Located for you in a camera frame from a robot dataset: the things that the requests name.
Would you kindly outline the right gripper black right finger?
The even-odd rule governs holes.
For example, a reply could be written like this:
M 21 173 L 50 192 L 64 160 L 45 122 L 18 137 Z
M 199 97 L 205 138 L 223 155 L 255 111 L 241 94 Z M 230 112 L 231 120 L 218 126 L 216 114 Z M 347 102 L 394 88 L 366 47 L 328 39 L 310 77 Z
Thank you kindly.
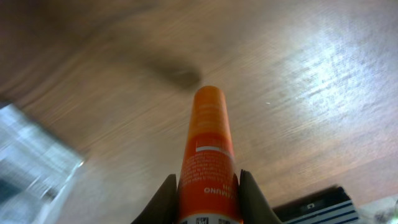
M 253 175 L 241 169 L 238 188 L 239 207 L 244 224 L 282 224 Z

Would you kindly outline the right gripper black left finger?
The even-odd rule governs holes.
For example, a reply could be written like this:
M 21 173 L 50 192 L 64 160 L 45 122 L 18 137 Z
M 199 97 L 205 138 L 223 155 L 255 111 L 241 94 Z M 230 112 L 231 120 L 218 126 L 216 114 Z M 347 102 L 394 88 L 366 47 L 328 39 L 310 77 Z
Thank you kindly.
M 172 224 L 176 212 L 177 176 L 170 174 L 131 224 Z

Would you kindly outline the orange tube white cap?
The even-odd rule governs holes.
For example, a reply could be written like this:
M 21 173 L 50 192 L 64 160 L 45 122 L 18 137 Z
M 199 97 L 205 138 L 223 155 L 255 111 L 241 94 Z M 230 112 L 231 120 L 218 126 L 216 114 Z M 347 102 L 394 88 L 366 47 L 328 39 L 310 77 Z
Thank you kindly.
M 224 93 L 204 86 L 193 98 L 176 223 L 242 223 L 234 162 Z

